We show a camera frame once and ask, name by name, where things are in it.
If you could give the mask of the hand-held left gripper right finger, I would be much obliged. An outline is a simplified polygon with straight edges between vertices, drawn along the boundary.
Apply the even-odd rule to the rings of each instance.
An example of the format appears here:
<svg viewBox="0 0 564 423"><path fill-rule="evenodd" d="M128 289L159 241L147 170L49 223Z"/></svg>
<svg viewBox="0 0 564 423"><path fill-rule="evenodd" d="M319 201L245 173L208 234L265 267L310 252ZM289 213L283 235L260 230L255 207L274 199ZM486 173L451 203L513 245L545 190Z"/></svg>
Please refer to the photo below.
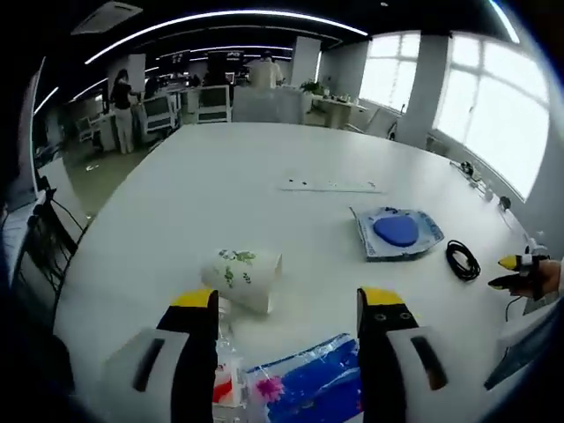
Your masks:
<svg viewBox="0 0 564 423"><path fill-rule="evenodd" d="M455 422L456 366L439 334L389 290L357 290L365 422Z"/></svg>

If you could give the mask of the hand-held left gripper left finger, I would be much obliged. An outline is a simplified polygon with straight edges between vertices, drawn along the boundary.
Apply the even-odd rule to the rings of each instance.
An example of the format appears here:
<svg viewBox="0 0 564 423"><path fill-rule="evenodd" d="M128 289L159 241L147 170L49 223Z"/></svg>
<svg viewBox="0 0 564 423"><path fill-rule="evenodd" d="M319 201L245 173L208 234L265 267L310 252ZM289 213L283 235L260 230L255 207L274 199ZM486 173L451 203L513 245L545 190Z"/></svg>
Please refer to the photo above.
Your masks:
<svg viewBox="0 0 564 423"><path fill-rule="evenodd" d="M100 393L108 422L212 422L218 365L219 294L210 288L173 300L105 362Z"/></svg>

